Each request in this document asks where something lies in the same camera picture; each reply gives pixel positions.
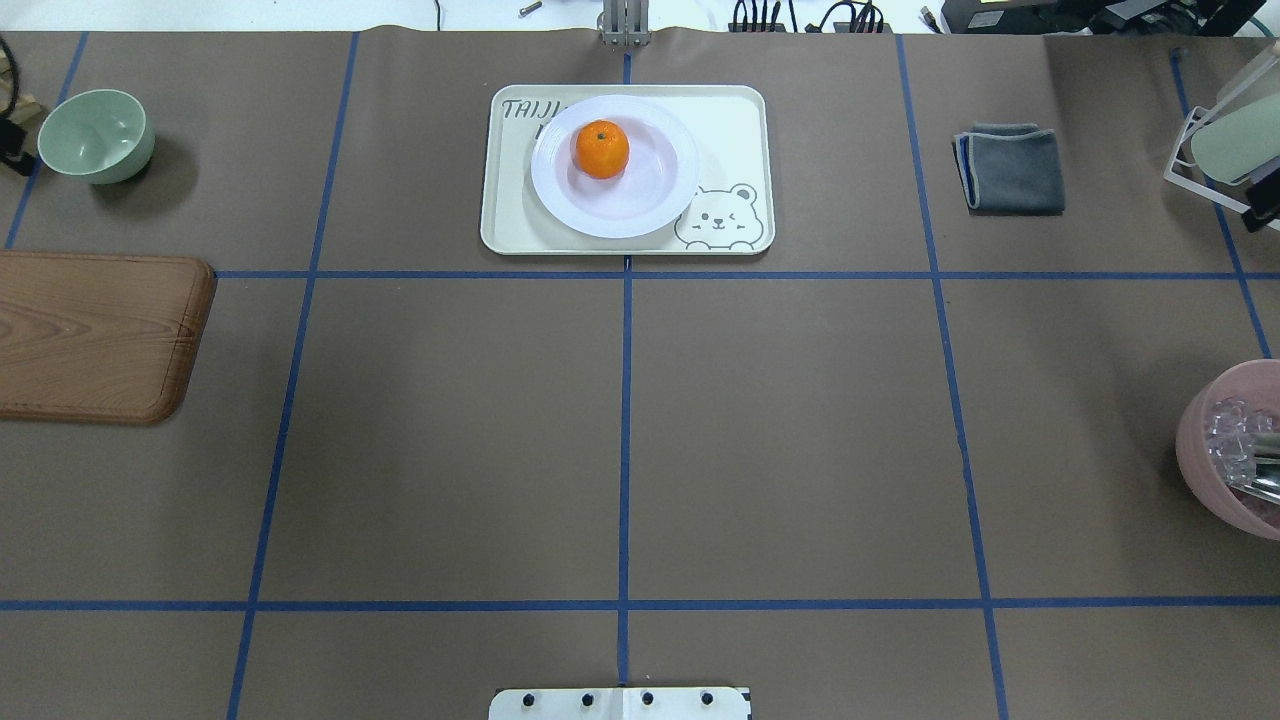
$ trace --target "wooden block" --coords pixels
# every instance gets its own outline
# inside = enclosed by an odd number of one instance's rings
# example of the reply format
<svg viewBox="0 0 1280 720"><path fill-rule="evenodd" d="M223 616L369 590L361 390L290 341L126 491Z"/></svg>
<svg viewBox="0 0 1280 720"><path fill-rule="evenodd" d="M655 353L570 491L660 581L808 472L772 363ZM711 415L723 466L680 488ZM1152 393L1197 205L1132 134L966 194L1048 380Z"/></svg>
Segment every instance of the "wooden block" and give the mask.
<svg viewBox="0 0 1280 720"><path fill-rule="evenodd" d="M0 252L0 418L168 418L214 286L193 258Z"/></svg>

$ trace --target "green cup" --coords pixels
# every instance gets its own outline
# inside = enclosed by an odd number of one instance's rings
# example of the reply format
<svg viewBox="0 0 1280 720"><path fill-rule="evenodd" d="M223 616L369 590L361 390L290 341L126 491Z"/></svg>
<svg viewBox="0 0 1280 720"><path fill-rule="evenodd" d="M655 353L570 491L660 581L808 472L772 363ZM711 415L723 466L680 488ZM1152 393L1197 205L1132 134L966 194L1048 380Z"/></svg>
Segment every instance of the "green cup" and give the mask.
<svg viewBox="0 0 1280 720"><path fill-rule="evenodd" d="M36 140L50 169L91 184L132 178L155 145L142 104L119 90L90 90L67 100L49 114Z"/></svg>

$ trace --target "blue-gray towel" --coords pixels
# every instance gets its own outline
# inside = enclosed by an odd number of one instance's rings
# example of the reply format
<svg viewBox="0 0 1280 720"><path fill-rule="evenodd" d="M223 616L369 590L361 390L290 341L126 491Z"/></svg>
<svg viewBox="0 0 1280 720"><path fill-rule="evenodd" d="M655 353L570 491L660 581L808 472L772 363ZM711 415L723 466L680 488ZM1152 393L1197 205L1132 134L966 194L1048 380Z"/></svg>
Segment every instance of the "blue-gray towel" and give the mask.
<svg viewBox="0 0 1280 720"><path fill-rule="evenodd" d="M1033 123L978 123L955 137L955 152L970 209L1015 215L1066 209L1053 131Z"/></svg>

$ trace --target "bear drawing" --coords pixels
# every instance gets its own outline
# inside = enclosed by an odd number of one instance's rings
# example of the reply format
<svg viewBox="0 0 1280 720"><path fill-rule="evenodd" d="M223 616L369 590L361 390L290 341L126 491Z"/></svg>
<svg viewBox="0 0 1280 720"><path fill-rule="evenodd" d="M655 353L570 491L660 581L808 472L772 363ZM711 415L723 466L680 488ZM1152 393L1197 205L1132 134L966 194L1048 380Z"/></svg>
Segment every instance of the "bear drawing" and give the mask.
<svg viewBox="0 0 1280 720"><path fill-rule="evenodd" d="M755 188L737 183L728 190L698 188L676 219L676 237L686 250L751 250L764 237L755 214Z"/></svg>

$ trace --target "orange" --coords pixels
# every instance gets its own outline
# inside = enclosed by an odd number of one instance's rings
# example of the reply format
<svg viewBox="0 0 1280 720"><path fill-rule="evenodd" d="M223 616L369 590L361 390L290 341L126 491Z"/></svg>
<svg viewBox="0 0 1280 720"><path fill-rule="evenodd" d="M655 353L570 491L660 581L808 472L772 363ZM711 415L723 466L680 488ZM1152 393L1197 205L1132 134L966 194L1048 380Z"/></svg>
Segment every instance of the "orange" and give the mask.
<svg viewBox="0 0 1280 720"><path fill-rule="evenodd" d="M631 143L617 123L593 120L577 131L573 161L577 169L596 179L608 179L627 167Z"/></svg>

